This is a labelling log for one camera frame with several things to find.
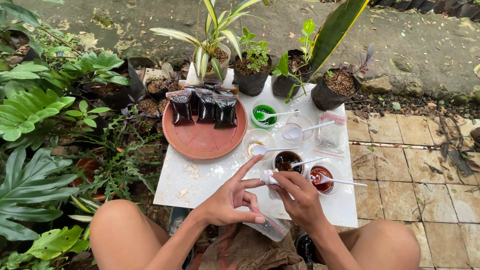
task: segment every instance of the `plastic bag of dark liquid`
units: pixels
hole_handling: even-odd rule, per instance
[[[195,93],[199,99],[197,123],[214,123],[216,105],[213,101],[213,95],[215,91],[197,88]]]
[[[173,111],[172,123],[195,124],[195,122],[192,119],[192,109],[190,107],[190,98],[192,96],[192,91],[190,89],[169,92],[166,94],[166,96],[170,100],[170,105],[172,106],[172,111]]]
[[[222,81],[219,79],[204,79],[204,86],[203,88],[208,90],[215,90],[216,87],[222,85]]]
[[[195,94],[196,88],[202,88],[204,85],[199,82],[187,82],[186,80],[179,80],[179,86],[181,89],[189,89],[192,91],[190,98],[190,107],[192,108],[192,115],[198,115],[198,97]]]
[[[215,92],[217,94],[231,93],[236,95],[239,93],[239,85],[220,85],[215,87]]]
[[[215,129],[237,126],[235,123],[235,104],[238,99],[238,95],[231,93],[215,94],[213,96],[213,101],[216,104]]]

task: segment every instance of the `leg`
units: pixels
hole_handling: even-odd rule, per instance
[[[90,224],[90,245],[101,270],[137,270],[150,262],[169,236],[134,203],[102,205]]]
[[[362,269],[417,270],[420,246],[405,225],[374,220],[358,229],[338,234]]]

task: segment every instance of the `plastic cup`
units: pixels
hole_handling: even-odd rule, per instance
[[[326,169],[327,171],[329,171],[330,174],[332,175],[332,177],[331,177],[332,179],[343,180],[342,172],[335,165],[333,165],[332,163],[330,163],[328,161],[319,161],[319,162],[315,163],[312,167],[310,167],[310,169],[308,171],[309,172],[308,179],[309,179],[311,184],[313,184],[313,183],[310,179],[310,172],[316,167],[322,167],[322,168]],[[327,193],[323,193],[319,190],[318,194],[326,195],[326,196],[332,196],[332,195],[335,195],[336,193],[338,193],[339,190],[341,190],[342,188],[343,188],[342,183],[333,182],[333,188],[330,191],[328,191]]]
[[[280,117],[282,117],[282,115],[279,115],[279,116],[276,117],[276,121],[275,121],[274,124],[267,125],[267,124],[264,124],[264,123],[260,123],[257,119],[255,119],[255,117],[253,115],[253,110],[260,105],[266,105],[266,106],[272,108],[275,111],[275,113],[281,113],[281,112],[285,111],[282,107],[280,107],[273,100],[261,99],[261,100],[255,102],[255,104],[253,105],[252,111],[250,112],[251,113],[251,118],[252,118],[252,121],[255,123],[255,125],[257,125],[258,127],[261,127],[261,128],[269,128],[269,127],[272,127],[272,126],[276,125],[276,123],[278,123],[280,121]]]
[[[302,132],[300,137],[298,137],[298,138],[290,137],[290,135],[288,135],[287,131],[291,128],[294,128],[294,127],[304,129],[304,128],[308,128],[308,127],[311,127],[311,126],[313,126],[313,123],[310,120],[310,118],[308,118],[306,115],[303,115],[303,114],[300,114],[300,113],[292,114],[292,115],[290,115],[290,117],[285,122],[285,125],[283,126],[282,137],[289,144],[297,145],[301,142],[309,140],[313,136],[314,130],[312,129],[312,130]]]
[[[267,131],[256,128],[252,129],[245,136],[243,137],[243,140],[241,142],[243,152],[247,157],[253,158],[253,155],[251,153],[251,148],[255,145],[264,145],[267,148],[276,148],[276,143],[275,140],[273,139],[273,136],[270,135]],[[274,151],[268,152],[264,155],[264,157],[260,161],[266,161],[271,159],[275,155]]]
[[[295,151],[292,151],[292,150],[280,151],[280,152],[275,153],[274,158],[272,159],[272,169],[274,169],[274,170],[276,169],[276,168],[275,168],[275,160],[276,160],[276,157],[277,157],[278,155],[280,155],[281,153],[285,153],[285,152],[292,152],[292,153],[294,153],[295,155],[297,155],[297,156],[300,158],[300,161],[299,161],[299,162],[305,161],[305,159],[304,159],[298,152],[295,152]],[[310,173],[310,170],[309,170],[309,168],[308,168],[307,165],[308,165],[308,163],[307,163],[307,164],[300,165],[301,167],[303,167],[302,176],[305,177],[305,178],[306,178],[307,175]]]

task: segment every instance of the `tiled floor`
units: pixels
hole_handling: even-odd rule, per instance
[[[463,135],[479,126],[466,121]],[[371,113],[362,120],[349,112],[348,135],[355,142],[431,146],[445,140],[438,129],[420,116]],[[465,177],[440,151],[415,148],[350,146],[354,181],[368,185],[355,187],[359,226],[405,221],[419,241],[420,269],[480,270],[480,172]],[[468,155],[480,164],[479,153]]]

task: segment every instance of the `dark brown liquid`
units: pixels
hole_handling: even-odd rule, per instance
[[[292,168],[290,164],[288,164],[297,162],[302,162],[297,154],[290,151],[283,151],[275,158],[275,168],[283,172],[298,172],[299,174],[303,174],[303,165]]]
[[[322,181],[322,176],[325,175],[328,178],[332,178],[332,174],[324,167],[315,166],[310,171],[310,180],[318,191],[327,194],[333,189],[333,182],[325,182],[319,184]]]

